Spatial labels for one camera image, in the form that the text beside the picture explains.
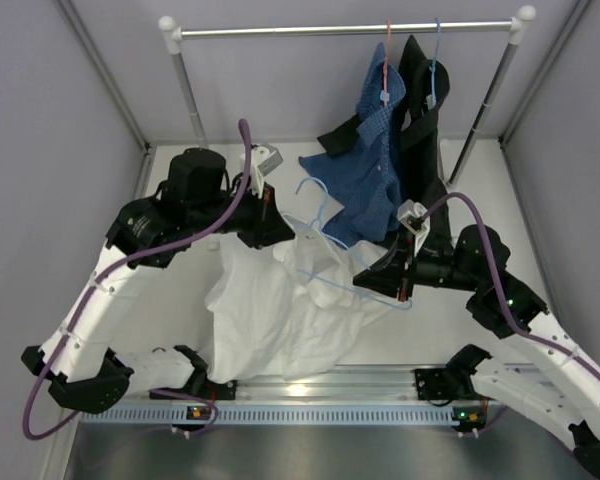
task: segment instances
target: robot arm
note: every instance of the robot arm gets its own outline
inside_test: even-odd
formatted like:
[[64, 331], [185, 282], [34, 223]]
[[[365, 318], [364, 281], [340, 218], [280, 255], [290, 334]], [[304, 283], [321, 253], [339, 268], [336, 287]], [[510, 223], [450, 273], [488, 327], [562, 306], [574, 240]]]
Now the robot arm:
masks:
[[[445, 385], [435, 390], [446, 389], [449, 400], [479, 394], [501, 401], [549, 430], [600, 478], [600, 367], [566, 334], [546, 303], [506, 271], [510, 250], [494, 230], [486, 227], [490, 252], [479, 227], [471, 225], [461, 232], [455, 249], [431, 255], [416, 249], [421, 224], [419, 218], [406, 219], [389, 252], [358, 274], [354, 285], [399, 300], [408, 299], [415, 285], [473, 292], [466, 305], [473, 318], [529, 359], [557, 391], [504, 367], [473, 345], [439, 372]], [[501, 308], [487, 253], [514, 325]]]
[[[96, 278], [129, 255], [187, 239], [216, 221], [233, 198], [233, 189], [221, 189], [224, 172], [225, 159], [218, 153], [188, 149], [173, 158], [168, 178], [155, 195], [132, 201], [120, 210], [95, 270], [67, 317], [46, 342], [26, 348], [22, 355], [35, 375], [51, 363], [49, 393], [60, 406], [101, 413], [124, 395], [204, 382], [206, 364], [186, 346], [139, 354], [117, 354], [109, 348], [136, 298], [188, 243], [122, 265], [101, 282]], [[294, 237], [277, 211], [273, 187], [264, 183], [260, 188], [262, 192], [245, 192], [217, 233], [237, 232], [251, 248]], [[80, 305], [90, 289], [94, 289], [90, 301]], [[70, 329], [78, 308], [82, 308], [80, 320]], [[51, 361], [61, 342], [64, 348]]]

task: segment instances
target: clothing rail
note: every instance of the clothing rail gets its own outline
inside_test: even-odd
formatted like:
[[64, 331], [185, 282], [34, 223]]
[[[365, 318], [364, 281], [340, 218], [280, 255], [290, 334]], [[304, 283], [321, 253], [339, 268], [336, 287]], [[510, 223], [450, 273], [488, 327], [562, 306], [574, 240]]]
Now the clothing rail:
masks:
[[[509, 32], [509, 41], [502, 54], [498, 68], [491, 80], [489, 89], [478, 110], [471, 130], [458, 157], [456, 165], [449, 177], [447, 184], [454, 186], [457, 182], [464, 165], [471, 155], [476, 142], [476, 135], [487, 118], [487, 114], [498, 94], [500, 85], [511, 65], [511, 61], [522, 41], [530, 22], [535, 18], [535, 8], [531, 6], [522, 7], [515, 17], [507, 20], [483, 21], [483, 22], [445, 22], [440, 24], [440, 30], [444, 33], [454, 32]], [[196, 142], [204, 148], [208, 148], [209, 141], [204, 132], [200, 112], [189, 81], [187, 68], [182, 57], [180, 44], [185, 40], [226, 38], [226, 37], [261, 37], [261, 36], [327, 36], [327, 35], [377, 35], [387, 33], [387, 25], [353, 25], [353, 26], [330, 26], [330, 27], [269, 27], [269, 28], [238, 28], [223, 30], [190, 30], [176, 25], [171, 17], [160, 19], [160, 29], [164, 35], [167, 50], [171, 54], [173, 66], [180, 82], [180, 87], [187, 104], [189, 118], [196, 136]], [[405, 23], [391, 25], [391, 33], [435, 33], [438, 31], [437, 23]]]

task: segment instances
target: white rod end cap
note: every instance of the white rod end cap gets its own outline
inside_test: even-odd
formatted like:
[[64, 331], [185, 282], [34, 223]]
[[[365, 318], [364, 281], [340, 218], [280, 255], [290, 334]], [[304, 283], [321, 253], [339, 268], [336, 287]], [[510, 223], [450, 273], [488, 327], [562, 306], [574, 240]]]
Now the white rod end cap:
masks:
[[165, 16], [160, 19], [158, 25], [160, 25], [160, 30], [163, 32], [170, 32], [176, 28], [176, 21], [173, 19], [173, 17]]
[[531, 20], [536, 18], [536, 9], [531, 5], [525, 5], [524, 7], [520, 8], [520, 10], [518, 10], [516, 17], [518, 17], [523, 22], [530, 22]]
[[162, 17], [158, 22], [162, 35], [164, 36], [164, 43], [167, 44], [167, 50], [171, 55], [178, 55], [180, 53], [180, 29], [176, 25], [176, 21], [172, 17]]
[[513, 28], [509, 35], [511, 45], [520, 45], [524, 34], [529, 29], [529, 24], [534, 18], [536, 18], [536, 9], [531, 5], [525, 5], [518, 10], [516, 16], [513, 17]]

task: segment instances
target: black bracket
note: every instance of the black bracket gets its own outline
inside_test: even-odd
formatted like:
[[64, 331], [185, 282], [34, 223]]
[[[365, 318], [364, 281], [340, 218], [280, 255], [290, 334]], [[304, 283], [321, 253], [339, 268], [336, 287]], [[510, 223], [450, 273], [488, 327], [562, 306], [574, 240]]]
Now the black bracket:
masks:
[[401, 302], [411, 296], [406, 267], [413, 259], [414, 235], [400, 225], [387, 253], [371, 268], [353, 277], [356, 287], [363, 287]]
[[[34, 375], [39, 375], [44, 367], [44, 353], [39, 346], [25, 348], [22, 362]], [[47, 373], [51, 380], [49, 394], [63, 408], [81, 412], [98, 414], [115, 405], [129, 388], [129, 377], [133, 375], [131, 368], [122, 365], [115, 352], [107, 350], [102, 360], [102, 367], [94, 378], [67, 383], [64, 374]]]
[[415, 370], [418, 400], [453, 401], [457, 400], [455, 387], [445, 375], [446, 368], [418, 368]]
[[[210, 381], [207, 378], [207, 362], [205, 362], [200, 355], [185, 345], [177, 345], [173, 348], [191, 360], [191, 364], [195, 370], [191, 375], [191, 378], [189, 378], [182, 388], [163, 388], [162, 390], [192, 395], [213, 402], [216, 400], [236, 399], [236, 390], [238, 387], [238, 382], [236, 380], [224, 384]], [[153, 400], [166, 400], [172, 399], [173, 397], [149, 392], [149, 398]]]
[[587, 472], [600, 479], [600, 440], [591, 432], [585, 421], [579, 425], [570, 425], [569, 430], [576, 443], [574, 457]]
[[481, 406], [455, 407], [453, 418], [459, 422], [455, 427], [451, 427], [456, 432], [470, 433], [474, 430], [480, 432], [487, 426], [487, 412], [482, 410]]

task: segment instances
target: white wall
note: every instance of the white wall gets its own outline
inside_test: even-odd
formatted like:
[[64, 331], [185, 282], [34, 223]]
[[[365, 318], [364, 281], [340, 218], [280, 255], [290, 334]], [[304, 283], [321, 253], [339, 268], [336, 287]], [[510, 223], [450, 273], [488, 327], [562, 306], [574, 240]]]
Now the white wall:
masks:
[[[502, 132], [573, 0], [527, 0], [538, 17], [519, 49], [486, 133]], [[157, 27], [163, 15], [190, 28], [348, 25], [501, 19], [525, 0], [76, 0], [107, 63], [150, 140], [193, 134], [171, 59]], [[441, 131], [466, 135], [506, 44], [506, 33], [445, 36], [440, 58], [451, 74]], [[406, 36], [394, 36], [397, 64]], [[211, 139], [237, 139], [238, 118], [256, 137], [307, 139], [353, 113], [377, 37], [251, 38], [184, 46], [194, 93]], [[433, 54], [435, 34], [418, 36]]]
[[538, 93], [509, 156], [561, 320], [600, 363], [600, 0]]
[[[140, 152], [50, 0], [0, 0], [0, 480], [37, 479], [20, 362], [58, 326], [128, 200]], [[33, 427], [58, 409], [43, 391]]]

